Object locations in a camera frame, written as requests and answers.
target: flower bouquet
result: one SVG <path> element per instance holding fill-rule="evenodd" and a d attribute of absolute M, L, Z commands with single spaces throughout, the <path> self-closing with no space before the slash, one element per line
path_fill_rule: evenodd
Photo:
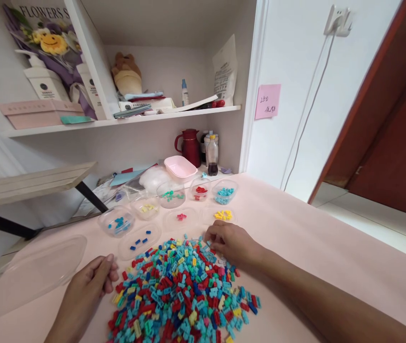
<path fill-rule="evenodd" d="M 33 28 L 27 18 L 17 9 L 3 5 L 7 16 L 6 27 L 22 50 L 34 52 L 44 62 L 46 68 L 56 72 L 71 94 L 78 94 L 86 116 L 97 119 L 95 111 L 83 86 L 76 66 L 82 63 L 81 48 L 73 26 L 64 21 L 53 22 L 44 16 Z"/>

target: red thermos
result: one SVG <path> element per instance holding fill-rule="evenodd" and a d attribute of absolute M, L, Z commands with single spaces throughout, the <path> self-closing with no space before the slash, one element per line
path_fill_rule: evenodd
<path fill-rule="evenodd" d="M 182 131 L 174 140 L 174 148 L 182 154 L 190 163 L 199 168 L 201 165 L 201 156 L 199 155 L 200 143 L 197 139 L 199 130 L 186 129 Z M 182 137 L 182 151 L 178 149 L 178 140 Z"/>

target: black bench leg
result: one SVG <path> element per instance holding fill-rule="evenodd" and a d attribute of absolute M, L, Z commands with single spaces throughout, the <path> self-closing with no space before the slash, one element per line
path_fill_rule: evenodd
<path fill-rule="evenodd" d="M 89 187 L 84 182 L 81 182 L 76 186 L 76 189 L 81 192 L 83 196 L 87 198 L 92 204 L 95 205 L 97 209 L 100 210 L 101 213 L 104 213 L 108 210 L 105 204 L 91 191 Z"/>
<path fill-rule="evenodd" d="M 0 217 L 0 231 L 11 233 L 13 235 L 20 236 L 25 238 L 26 240 L 29 240 L 35 237 L 41 231 L 41 229 L 32 230 L 23 225 Z"/>

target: lotion bottle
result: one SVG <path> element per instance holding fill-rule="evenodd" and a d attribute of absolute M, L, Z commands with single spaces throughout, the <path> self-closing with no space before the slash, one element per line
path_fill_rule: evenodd
<path fill-rule="evenodd" d="M 92 103 L 92 107 L 95 110 L 95 114 L 98 118 L 103 118 L 103 107 L 101 106 L 101 101 L 99 100 L 97 89 L 95 88 L 92 76 L 90 75 L 89 66 L 85 61 L 84 54 L 81 54 L 80 57 L 82 58 L 82 64 L 78 64 L 76 68 L 78 69 L 80 77 L 82 78 L 85 89 L 89 93 L 90 102 Z"/>
<path fill-rule="evenodd" d="M 15 52 L 30 57 L 31 68 L 25 69 L 23 72 L 41 100 L 69 101 L 60 77 L 46 68 L 44 62 L 39 59 L 38 54 L 26 50 L 15 50 Z"/>

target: pink sticky note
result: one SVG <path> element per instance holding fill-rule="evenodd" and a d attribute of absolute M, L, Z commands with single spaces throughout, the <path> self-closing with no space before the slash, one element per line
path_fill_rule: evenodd
<path fill-rule="evenodd" d="M 279 107 L 280 84 L 261 85 L 258 88 L 257 110 L 255 120 L 277 116 Z"/>

